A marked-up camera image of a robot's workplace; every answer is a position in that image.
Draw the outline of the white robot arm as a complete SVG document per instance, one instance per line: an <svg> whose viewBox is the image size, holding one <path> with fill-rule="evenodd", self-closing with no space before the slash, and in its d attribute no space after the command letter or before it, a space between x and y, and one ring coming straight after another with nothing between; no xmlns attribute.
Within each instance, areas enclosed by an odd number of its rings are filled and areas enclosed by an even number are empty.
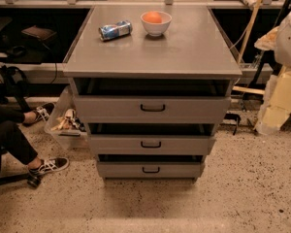
<svg viewBox="0 0 291 233"><path fill-rule="evenodd" d="M272 50L281 64L277 76L271 75L263 96L255 129L259 134L275 133L291 115L291 12L278 27L260 38L255 47Z"/></svg>

